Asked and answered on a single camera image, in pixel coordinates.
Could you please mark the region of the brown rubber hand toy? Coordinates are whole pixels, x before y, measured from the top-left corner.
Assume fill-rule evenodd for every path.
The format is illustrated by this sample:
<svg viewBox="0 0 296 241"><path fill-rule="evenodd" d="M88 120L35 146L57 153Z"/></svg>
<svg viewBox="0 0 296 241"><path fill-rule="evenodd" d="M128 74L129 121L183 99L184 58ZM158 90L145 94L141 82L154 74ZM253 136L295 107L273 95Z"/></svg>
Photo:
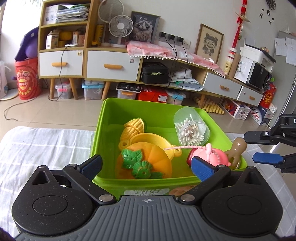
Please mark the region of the brown rubber hand toy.
<svg viewBox="0 0 296 241"><path fill-rule="evenodd" d="M245 152L247 143L244 138L237 137L233 143L231 149L225 151L228 161L231 163L230 168L232 170L239 168L241 163L241 155Z"/></svg>

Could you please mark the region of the pink pig toy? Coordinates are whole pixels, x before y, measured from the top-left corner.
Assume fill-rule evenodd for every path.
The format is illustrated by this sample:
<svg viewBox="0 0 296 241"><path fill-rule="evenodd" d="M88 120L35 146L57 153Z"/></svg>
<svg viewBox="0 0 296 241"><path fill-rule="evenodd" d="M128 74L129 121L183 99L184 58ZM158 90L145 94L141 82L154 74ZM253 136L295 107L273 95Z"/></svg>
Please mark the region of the pink pig toy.
<svg viewBox="0 0 296 241"><path fill-rule="evenodd" d="M207 163L213 166L231 166L231 163L229 162L227 155L222 150L213 148L210 143L207 143L205 146L174 146L171 148L165 148L165 151L174 149L190 149L186 161L187 165L190 167L192 166L192 160L194 157L200 157L201 159L205 160Z"/></svg>

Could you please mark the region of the clear cotton swab jar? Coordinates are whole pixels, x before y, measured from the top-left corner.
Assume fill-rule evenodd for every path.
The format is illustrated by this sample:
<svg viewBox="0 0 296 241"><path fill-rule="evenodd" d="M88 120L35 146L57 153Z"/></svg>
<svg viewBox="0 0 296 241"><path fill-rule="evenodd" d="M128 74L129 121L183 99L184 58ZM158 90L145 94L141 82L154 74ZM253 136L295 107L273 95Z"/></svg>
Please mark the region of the clear cotton swab jar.
<svg viewBox="0 0 296 241"><path fill-rule="evenodd" d="M183 107L174 115L174 125L181 146L205 146L210 130L197 111Z"/></svg>

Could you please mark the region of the orange toy pumpkin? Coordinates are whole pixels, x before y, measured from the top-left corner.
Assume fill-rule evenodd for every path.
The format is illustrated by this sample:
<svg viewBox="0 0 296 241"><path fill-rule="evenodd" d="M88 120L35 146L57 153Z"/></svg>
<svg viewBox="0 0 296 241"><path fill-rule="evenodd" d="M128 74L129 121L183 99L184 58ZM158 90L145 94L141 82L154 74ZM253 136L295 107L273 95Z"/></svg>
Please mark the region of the orange toy pumpkin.
<svg viewBox="0 0 296 241"><path fill-rule="evenodd" d="M165 179L172 177L172 164L159 146L139 142L123 149L115 166L118 179Z"/></svg>

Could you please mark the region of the toy corn cob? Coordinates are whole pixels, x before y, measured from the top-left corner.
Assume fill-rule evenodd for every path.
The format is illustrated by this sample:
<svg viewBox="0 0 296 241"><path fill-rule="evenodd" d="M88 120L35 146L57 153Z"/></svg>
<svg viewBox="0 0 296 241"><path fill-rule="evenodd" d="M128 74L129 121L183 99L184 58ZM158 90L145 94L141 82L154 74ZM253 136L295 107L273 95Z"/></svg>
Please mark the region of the toy corn cob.
<svg viewBox="0 0 296 241"><path fill-rule="evenodd" d="M141 118L134 118L124 124L120 141L129 141L132 137L144 133L144 121Z"/></svg>

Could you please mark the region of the yellow foam egg mat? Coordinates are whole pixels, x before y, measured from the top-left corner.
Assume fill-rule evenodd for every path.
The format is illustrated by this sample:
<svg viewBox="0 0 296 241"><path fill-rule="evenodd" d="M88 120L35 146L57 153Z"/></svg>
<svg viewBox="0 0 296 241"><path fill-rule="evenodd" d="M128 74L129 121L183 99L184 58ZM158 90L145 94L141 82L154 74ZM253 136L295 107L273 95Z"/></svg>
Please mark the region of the yellow foam egg mat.
<svg viewBox="0 0 296 241"><path fill-rule="evenodd" d="M224 110L210 98L204 99L201 109L207 113L224 114Z"/></svg>

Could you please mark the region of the green plastic cookie box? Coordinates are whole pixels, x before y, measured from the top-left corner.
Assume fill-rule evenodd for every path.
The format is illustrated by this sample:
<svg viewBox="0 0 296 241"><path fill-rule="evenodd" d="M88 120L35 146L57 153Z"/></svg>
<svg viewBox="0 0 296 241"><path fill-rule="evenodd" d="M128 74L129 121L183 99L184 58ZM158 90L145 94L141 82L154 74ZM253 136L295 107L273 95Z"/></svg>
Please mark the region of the green plastic cookie box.
<svg viewBox="0 0 296 241"><path fill-rule="evenodd" d="M179 197L200 183L187 165L190 149L166 150L181 146L175 125L174 115L183 108L158 102L148 102L131 99L108 98L100 111L94 136L92 154L102 157L102 170L93 182L115 197L122 195L157 196L173 195ZM210 130L210 143L213 148L223 152L231 149L232 143L219 126L205 111L193 108ZM144 133L132 137L129 141L120 141L124 124L134 118L144 121ZM173 172L171 178L165 179L118 179L115 177L115 166L121 151L132 144L147 142L162 148L171 161ZM241 157L239 168L246 168L246 161Z"/></svg>

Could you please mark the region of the black microwave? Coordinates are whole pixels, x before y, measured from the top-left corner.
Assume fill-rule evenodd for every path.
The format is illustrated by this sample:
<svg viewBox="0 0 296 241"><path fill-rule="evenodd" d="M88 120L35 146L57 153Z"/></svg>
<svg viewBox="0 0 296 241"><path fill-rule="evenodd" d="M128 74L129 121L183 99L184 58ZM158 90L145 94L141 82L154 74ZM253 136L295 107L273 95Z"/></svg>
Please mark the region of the black microwave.
<svg viewBox="0 0 296 241"><path fill-rule="evenodd" d="M266 91L271 82L272 74L259 63L241 56L234 79L260 91Z"/></svg>

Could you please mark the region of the grey checked cloth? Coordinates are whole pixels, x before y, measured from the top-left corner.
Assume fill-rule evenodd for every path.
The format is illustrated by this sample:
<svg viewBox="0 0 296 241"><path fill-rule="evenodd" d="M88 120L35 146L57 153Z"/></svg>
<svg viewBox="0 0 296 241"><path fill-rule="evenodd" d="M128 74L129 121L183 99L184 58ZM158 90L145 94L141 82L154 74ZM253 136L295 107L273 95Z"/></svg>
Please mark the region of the grey checked cloth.
<svg viewBox="0 0 296 241"><path fill-rule="evenodd" d="M90 156L94 132L61 128L17 126L1 140L1 228L12 237L18 235L11 208L29 177L40 165L51 170L81 162ZM280 173L273 167L255 164L252 156L258 145L248 145L243 153L248 165L255 166L266 179L283 207L283 217L276 233L283 237L295 234L295 199Z"/></svg>

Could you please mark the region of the blue lid storage box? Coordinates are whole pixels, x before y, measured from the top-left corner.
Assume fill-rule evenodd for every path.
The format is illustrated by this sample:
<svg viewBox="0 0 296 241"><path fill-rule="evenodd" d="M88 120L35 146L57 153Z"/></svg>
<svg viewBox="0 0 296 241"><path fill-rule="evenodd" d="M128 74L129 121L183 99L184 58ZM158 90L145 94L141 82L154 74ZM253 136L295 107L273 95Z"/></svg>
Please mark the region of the blue lid storage box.
<svg viewBox="0 0 296 241"><path fill-rule="evenodd" d="M85 100L100 100L104 89L104 81L84 80L82 88Z"/></svg>

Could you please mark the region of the clear pink storage box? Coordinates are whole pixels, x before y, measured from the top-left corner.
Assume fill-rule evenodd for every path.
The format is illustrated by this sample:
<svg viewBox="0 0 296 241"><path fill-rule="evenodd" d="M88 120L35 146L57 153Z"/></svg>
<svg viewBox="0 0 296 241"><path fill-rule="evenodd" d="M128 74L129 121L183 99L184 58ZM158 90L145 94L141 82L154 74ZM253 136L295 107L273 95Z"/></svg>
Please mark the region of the clear pink storage box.
<svg viewBox="0 0 296 241"><path fill-rule="evenodd" d="M55 85L55 89L60 99L71 99L73 96L70 82L57 84Z"/></svg>

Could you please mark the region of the red cardboard box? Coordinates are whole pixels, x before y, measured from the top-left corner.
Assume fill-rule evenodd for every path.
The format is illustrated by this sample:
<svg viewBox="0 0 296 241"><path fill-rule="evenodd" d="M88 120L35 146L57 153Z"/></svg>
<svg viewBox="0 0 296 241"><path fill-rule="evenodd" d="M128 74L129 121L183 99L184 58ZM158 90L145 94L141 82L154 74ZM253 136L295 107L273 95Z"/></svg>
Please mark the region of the red cardboard box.
<svg viewBox="0 0 296 241"><path fill-rule="evenodd" d="M137 100L166 103L168 94L164 88L145 85L137 95Z"/></svg>

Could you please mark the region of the framed cartoon girl picture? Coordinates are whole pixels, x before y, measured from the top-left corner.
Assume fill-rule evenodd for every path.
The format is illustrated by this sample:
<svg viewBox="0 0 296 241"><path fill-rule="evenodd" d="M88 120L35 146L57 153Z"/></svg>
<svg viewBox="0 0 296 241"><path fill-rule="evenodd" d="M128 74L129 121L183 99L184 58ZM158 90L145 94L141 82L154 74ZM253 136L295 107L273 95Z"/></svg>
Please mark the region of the framed cartoon girl picture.
<svg viewBox="0 0 296 241"><path fill-rule="evenodd" d="M224 34L204 24L200 25L195 54L218 62Z"/></svg>

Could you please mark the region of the black case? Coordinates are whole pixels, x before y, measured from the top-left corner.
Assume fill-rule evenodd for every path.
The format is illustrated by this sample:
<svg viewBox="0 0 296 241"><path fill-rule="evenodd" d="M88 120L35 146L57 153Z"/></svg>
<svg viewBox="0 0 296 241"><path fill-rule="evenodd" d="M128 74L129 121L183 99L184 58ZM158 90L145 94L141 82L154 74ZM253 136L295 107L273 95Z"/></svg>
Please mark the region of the black case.
<svg viewBox="0 0 296 241"><path fill-rule="evenodd" d="M167 84L169 82L169 69L160 62L144 62L140 80L145 84Z"/></svg>

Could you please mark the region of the red printed bucket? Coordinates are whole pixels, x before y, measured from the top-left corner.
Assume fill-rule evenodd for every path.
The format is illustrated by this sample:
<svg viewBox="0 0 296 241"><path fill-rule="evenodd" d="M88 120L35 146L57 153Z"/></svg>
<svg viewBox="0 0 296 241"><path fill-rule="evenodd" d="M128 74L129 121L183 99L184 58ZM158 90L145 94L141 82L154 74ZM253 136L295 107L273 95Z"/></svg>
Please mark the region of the red printed bucket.
<svg viewBox="0 0 296 241"><path fill-rule="evenodd" d="M21 100L30 100L41 93L38 75L38 59L31 58L15 62L18 94Z"/></svg>

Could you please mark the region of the white paper bag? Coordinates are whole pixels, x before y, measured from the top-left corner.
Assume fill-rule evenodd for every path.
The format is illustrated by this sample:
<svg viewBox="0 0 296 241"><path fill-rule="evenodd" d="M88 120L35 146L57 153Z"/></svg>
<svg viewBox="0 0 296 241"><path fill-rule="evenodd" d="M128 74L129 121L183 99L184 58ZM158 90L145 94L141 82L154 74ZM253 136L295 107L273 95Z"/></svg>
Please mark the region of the white paper bag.
<svg viewBox="0 0 296 241"><path fill-rule="evenodd" d="M11 69L5 66L4 61L0 61L0 99L4 98L8 92L8 84L6 79L6 69L10 72Z"/></svg>

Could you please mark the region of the pink lace cloth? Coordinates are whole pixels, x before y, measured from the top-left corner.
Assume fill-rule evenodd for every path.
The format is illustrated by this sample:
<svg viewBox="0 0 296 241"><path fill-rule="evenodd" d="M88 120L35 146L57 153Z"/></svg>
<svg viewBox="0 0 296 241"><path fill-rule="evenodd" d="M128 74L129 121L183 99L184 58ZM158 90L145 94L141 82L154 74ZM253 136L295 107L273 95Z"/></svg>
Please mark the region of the pink lace cloth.
<svg viewBox="0 0 296 241"><path fill-rule="evenodd" d="M184 49L177 50L175 53L172 48L137 41L129 41L126 47L129 56L180 60L188 64L208 69L223 78L225 77L223 70L216 63L199 55L189 53Z"/></svg>

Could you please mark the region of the purple plush toy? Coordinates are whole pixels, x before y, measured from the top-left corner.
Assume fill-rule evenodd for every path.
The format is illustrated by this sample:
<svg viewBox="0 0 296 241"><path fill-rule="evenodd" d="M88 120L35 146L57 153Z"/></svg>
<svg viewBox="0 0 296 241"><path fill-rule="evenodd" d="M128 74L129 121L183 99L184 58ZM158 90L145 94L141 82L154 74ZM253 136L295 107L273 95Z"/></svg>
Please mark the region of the purple plush toy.
<svg viewBox="0 0 296 241"><path fill-rule="evenodd" d="M15 61L37 58L38 56L38 33L39 27L27 32L20 44L20 48L15 56Z"/></svg>

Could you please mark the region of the wooden tv cabinet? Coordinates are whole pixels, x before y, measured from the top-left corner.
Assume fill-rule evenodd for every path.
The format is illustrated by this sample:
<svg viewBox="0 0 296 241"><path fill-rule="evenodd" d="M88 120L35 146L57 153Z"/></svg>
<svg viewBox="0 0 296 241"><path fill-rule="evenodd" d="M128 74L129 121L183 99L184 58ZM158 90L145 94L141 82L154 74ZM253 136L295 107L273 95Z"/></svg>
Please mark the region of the wooden tv cabinet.
<svg viewBox="0 0 296 241"><path fill-rule="evenodd" d="M54 83L59 77L70 81L75 99L78 98L75 88L75 79L104 81L107 83L124 82L144 84L140 80L142 64L144 62L167 62L176 63L179 67L187 67L192 71L192 77L203 87L202 96L220 96L230 99L238 99L240 91L245 84L216 75L214 72L180 60L168 60L152 57L133 57L127 53L127 47L115 48L92 47L95 37L95 25L98 20L98 7L102 1L45 1L42 6L41 16L45 16L46 9L57 4L78 4L89 6L88 19L85 21L44 24L41 19L38 34L38 73L41 79L50 79L50 96L54 95ZM77 47L46 48L46 38L52 36L55 30L75 31L82 29L85 32L84 45Z"/></svg>

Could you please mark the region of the white desk fan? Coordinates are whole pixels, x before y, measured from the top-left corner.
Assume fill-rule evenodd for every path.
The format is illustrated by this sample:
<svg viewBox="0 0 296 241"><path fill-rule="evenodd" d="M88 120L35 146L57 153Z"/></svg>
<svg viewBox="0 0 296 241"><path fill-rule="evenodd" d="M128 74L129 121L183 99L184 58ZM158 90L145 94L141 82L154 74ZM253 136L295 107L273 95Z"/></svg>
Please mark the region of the white desk fan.
<svg viewBox="0 0 296 241"><path fill-rule="evenodd" d="M126 44L121 44L121 40L131 34L133 30L133 21L126 15L117 15L110 20L108 29L109 32L117 38L117 43L111 43L110 46L115 48L125 48Z"/></svg>

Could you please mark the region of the framed cat picture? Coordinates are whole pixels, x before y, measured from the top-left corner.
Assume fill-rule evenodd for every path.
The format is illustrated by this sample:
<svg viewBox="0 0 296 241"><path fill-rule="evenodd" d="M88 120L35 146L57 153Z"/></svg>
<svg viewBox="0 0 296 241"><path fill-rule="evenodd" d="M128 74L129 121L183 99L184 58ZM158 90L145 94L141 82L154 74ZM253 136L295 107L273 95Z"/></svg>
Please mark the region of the framed cat picture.
<svg viewBox="0 0 296 241"><path fill-rule="evenodd" d="M133 30L129 35L130 41L154 43L160 16L132 11Z"/></svg>

